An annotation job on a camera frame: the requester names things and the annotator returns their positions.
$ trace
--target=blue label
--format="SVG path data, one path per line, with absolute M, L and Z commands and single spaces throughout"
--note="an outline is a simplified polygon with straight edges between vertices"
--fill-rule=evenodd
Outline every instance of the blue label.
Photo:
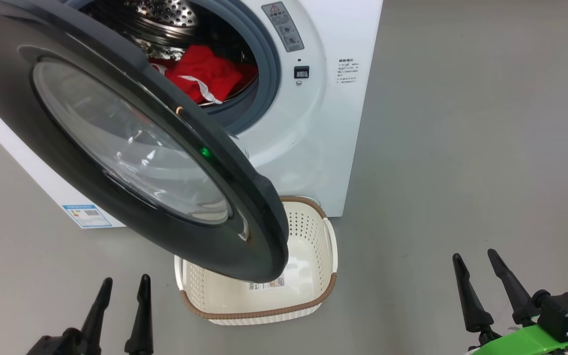
M 63 209 L 83 228 L 112 226 L 95 205 L 63 205 Z

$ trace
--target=gray floor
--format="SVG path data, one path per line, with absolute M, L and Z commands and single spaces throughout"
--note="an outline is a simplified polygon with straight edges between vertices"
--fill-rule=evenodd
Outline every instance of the gray floor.
M 568 1 L 385 4 L 343 218 L 335 291 L 311 317 L 221 327 L 178 299 L 172 256 L 126 229 L 82 231 L 0 147 L 0 354 L 81 326 L 106 276 L 104 354 L 122 353 L 151 274 L 155 353 L 459 354 L 451 265 L 512 325 L 486 258 L 529 292 L 568 290 Z

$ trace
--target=washing machine door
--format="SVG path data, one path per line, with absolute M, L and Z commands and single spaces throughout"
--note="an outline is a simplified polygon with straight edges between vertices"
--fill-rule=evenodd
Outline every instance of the washing machine door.
M 54 0 L 0 0 L 0 118 L 102 209 L 174 254 L 277 278 L 288 223 L 271 182 L 144 54 Z

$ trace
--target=white plastic basket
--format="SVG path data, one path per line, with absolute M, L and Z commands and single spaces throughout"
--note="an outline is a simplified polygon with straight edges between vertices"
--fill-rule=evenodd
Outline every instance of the white plastic basket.
M 290 231 L 288 264 L 277 280 L 246 283 L 174 257 L 181 298 L 193 313 L 219 325 L 274 323 L 309 315 L 330 295 L 338 267 L 332 224 L 307 198 L 282 201 Z

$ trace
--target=warning label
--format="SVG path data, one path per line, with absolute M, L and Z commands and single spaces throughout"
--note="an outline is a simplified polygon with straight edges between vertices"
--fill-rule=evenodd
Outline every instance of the warning label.
M 276 288 L 276 287 L 282 287 L 282 286 L 284 286 L 284 276 L 280 276 L 277 279 L 271 281 L 270 283 L 264 283 L 264 284 L 249 283 L 248 289 L 250 291 L 266 290 L 268 288 Z
M 262 5 L 262 11 L 269 17 L 273 27 L 280 35 L 286 52 L 304 49 L 302 36 L 299 35 L 293 19 L 282 2 Z
M 339 59 L 339 65 L 336 70 L 336 83 L 350 84 L 356 83 L 358 78 L 358 61 L 354 58 Z
M 102 212 L 95 205 L 63 205 L 74 220 L 83 228 L 111 227 L 111 223 L 104 218 Z

